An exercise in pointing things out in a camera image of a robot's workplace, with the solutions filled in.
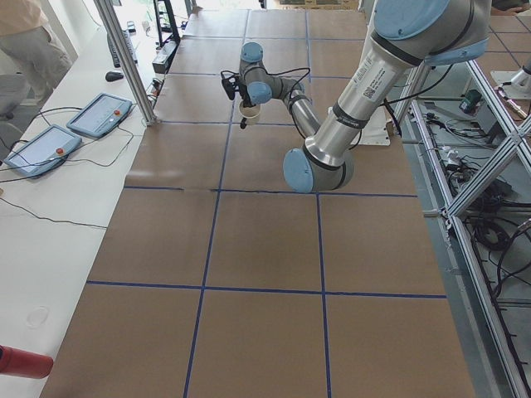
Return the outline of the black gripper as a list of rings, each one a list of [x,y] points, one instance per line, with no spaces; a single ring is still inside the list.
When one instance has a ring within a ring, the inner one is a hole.
[[[240,97],[241,97],[241,106],[242,107],[251,107],[251,99],[250,99],[249,95],[246,92],[241,92],[240,93]],[[245,129],[246,128],[246,118],[242,118],[242,120],[240,122],[240,128],[241,129]]]

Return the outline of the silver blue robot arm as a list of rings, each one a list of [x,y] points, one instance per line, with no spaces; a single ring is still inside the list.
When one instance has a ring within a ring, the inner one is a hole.
[[[236,84],[241,105],[259,109],[269,100],[285,104],[304,136],[283,161],[286,183],[296,192],[338,189],[353,175],[349,152],[399,77],[420,64],[453,65],[474,60],[487,48],[489,1],[379,1],[368,32],[368,53],[325,120],[319,120],[301,84],[273,76],[256,42],[241,48]]]

